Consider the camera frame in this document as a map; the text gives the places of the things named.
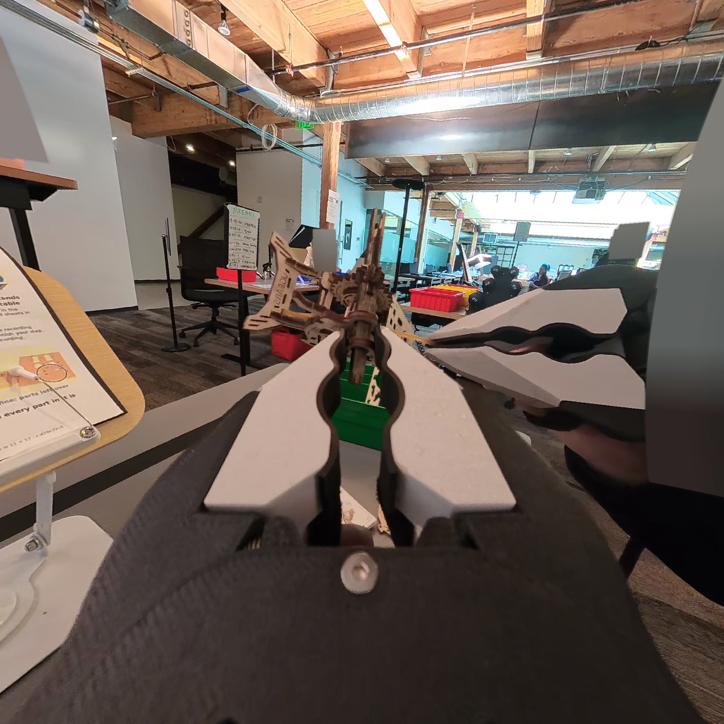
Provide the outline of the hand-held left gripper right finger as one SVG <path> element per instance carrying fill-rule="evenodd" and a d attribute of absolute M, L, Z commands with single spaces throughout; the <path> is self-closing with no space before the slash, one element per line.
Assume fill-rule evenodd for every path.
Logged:
<path fill-rule="evenodd" d="M 390 413 L 378 500 L 394 545 L 432 518 L 516 505 L 460 386 L 392 331 L 378 331 L 381 402 Z"/>

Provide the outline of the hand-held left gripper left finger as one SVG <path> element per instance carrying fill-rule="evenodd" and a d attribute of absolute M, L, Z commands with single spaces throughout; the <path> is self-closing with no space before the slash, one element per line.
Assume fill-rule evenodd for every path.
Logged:
<path fill-rule="evenodd" d="M 213 511 L 292 520 L 310 545 L 341 536 L 339 437 L 345 334 L 328 335 L 261 387 L 209 492 Z"/>

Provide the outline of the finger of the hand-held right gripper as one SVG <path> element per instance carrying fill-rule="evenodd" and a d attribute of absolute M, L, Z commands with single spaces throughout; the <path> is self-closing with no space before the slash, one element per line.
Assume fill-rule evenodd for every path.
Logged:
<path fill-rule="evenodd" d="M 627 312 L 618 288 L 547 288 L 464 316 L 431 334 L 427 341 L 439 345 L 476 337 L 493 339 L 506 331 L 527 337 L 556 326 L 610 335 L 619 329 Z"/>
<path fill-rule="evenodd" d="M 428 348 L 427 357 L 484 387 L 540 408 L 563 402 L 644 409 L 645 383 L 619 356 L 561 363 L 543 354 L 480 348 Z"/>

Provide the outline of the wooden model frame assembly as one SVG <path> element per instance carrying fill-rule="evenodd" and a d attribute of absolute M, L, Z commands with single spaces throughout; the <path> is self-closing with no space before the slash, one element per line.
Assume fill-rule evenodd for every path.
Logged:
<path fill-rule="evenodd" d="M 319 272 L 298 262 L 288 244 L 273 234 L 276 275 L 271 293 L 260 313 L 249 316 L 246 331 L 278 326 L 300 330 L 312 345 L 333 331 L 345 335 L 350 357 L 349 383 L 364 380 L 366 365 L 374 352 L 376 330 L 385 327 L 396 293 L 386 288 L 379 265 L 386 214 L 373 212 L 366 253 L 350 273 Z"/>

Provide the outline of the person's right forearm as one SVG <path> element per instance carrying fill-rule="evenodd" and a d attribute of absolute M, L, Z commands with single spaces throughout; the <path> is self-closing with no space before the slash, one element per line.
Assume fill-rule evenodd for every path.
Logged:
<path fill-rule="evenodd" d="M 630 537 L 679 578 L 723 605 L 723 498 L 652 483 L 625 484 L 564 448 L 574 479 Z"/>

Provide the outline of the person's right hand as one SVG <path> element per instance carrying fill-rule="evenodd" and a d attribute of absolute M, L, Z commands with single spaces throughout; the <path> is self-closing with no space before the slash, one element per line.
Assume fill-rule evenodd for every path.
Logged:
<path fill-rule="evenodd" d="M 649 481 L 647 446 L 609 437 L 589 424 L 556 431 L 557 438 L 600 474 L 627 484 Z"/>

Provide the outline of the black equipment pile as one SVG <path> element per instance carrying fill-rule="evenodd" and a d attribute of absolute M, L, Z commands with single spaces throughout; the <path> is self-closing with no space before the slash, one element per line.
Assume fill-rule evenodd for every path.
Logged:
<path fill-rule="evenodd" d="M 488 309 L 529 291 L 529 283 L 518 279 L 518 267 L 492 267 L 491 275 L 486 277 L 477 292 L 468 299 L 467 315 Z"/>

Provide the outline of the green plastic bin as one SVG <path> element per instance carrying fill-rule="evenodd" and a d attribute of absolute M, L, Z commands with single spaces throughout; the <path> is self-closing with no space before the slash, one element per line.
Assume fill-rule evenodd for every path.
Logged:
<path fill-rule="evenodd" d="M 349 365 L 339 378 L 341 400 L 331 421 L 340 440 L 381 450 L 390 414 L 380 403 L 379 370 L 367 364 L 359 385 L 349 383 L 348 373 Z"/>

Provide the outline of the open instruction booklet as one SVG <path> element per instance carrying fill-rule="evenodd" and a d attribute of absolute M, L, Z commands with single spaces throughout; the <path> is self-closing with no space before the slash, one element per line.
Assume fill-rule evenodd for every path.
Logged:
<path fill-rule="evenodd" d="M 358 526 L 367 530 L 372 529 L 377 524 L 375 515 L 367 511 L 367 509 L 357 502 L 343 488 L 339 491 L 341 503 L 341 523 L 344 526 Z"/>

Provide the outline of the cut-out plywood sheet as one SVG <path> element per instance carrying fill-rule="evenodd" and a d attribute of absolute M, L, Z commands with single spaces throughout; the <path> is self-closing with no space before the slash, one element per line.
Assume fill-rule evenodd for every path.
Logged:
<path fill-rule="evenodd" d="M 401 311 L 399 303 L 396 299 L 393 299 L 390 310 L 387 314 L 387 321 L 385 327 L 390 330 L 399 330 L 414 334 L 413 325 L 411 321 L 406 317 L 404 312 Z M 419 342 L 406 342 L 409 346 L 425 355 L 426 346 Z M 381 381 L 382 373 L 378 367 L 374 367 L 371 372 L 370 382 L 367 385 L 367 394 L 364 403 L 372 406 L 379 406 L 381 403 Z"/>

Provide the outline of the wooden topped standing desk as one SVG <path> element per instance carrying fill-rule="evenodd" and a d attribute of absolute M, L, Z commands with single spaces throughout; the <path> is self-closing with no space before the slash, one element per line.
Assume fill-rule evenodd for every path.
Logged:
<path fill-rule="evenodd" d="M 254 370 L 264 369 L 264 366 L 259 366 L 250 359 L 250 333 L 245 331 L 242 327 L 243 322 L 249 315 L 248 309 L 248 297 L 252 295 L 265 295 L 268 296 L 271 293 L 271 282 L 261 283 L 243 283 L 240 281 L 230 281 L 226 279 L 218 278 L 207 278 L 204 281 L 208 285 L 216 287 L 225 287 L 233 290 L 238 290 L 238 327 L 240 332 L 240 351 L 238 355 L 235 354 L 224 354 L 223 359 L 228 359 L 234 363 L 240 364 L 241 375 L 246 375 L 247 367 L 251 367 Z"/>

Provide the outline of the black office chair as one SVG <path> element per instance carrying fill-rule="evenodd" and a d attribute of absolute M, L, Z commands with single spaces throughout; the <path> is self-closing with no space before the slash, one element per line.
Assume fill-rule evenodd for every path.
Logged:
<path fill-rule="evenodd" d="M 205 306 L 211 309 L 212 317 L 203 324 L 180 330 L 179 336 L 186 337 L 187 331 L 200 330 L 193 341 L 204 334 L 216 334 L 222 331 L 239 345 L 238 327 L 218 320 L 219 310 L 238 301 L 238 293 L 226 287 L 215 287 L 205 282 L 207 278 L 217 278 L 216 269 L 226 267 L 228 262 L 228 244 L 224 240 L 179 237 L 177 245 L 179 261 L 179 281 L 182 298 L 192 303 L 192 308 Z"/>

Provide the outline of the handwritten whiteboard sign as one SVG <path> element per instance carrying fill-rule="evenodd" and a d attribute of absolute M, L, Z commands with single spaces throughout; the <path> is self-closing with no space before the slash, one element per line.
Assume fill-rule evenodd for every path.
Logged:
<path fill-rule="evenodd" d="M 224 208 L 227 267 L 256 272 L 261 214 L 235 204 L 225 204 Z"/>

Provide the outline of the wooden topped stand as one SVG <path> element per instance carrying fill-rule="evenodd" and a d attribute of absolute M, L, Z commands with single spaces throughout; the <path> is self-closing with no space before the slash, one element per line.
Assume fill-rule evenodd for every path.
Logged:
<path fill-rule="evenodd" d="M 77 190 L 73 179 L 27 170 L 21 159 L 1 159 L 1 207 L 9 210 L 23 266 L 40 271 L 28 222 L 32 202 L 42 202 L 59 190 Z"/>

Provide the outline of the silver air duct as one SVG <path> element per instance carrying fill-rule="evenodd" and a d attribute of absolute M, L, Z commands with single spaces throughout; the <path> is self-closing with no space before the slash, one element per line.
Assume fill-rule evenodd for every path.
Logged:
<path fill-rule="evenodd" d="M 602 56 L 594 53 L 480 68 L 419 83 L 394 83 L 301 97 L 267 74 L 179 2 L 106 2 L 121 27 L 199 71 L 209 80 L 293 121 L 326 124 L 502 106 L 638 90 L 659 90 L 722 79 L 722 33 L 659 48 Z"/>

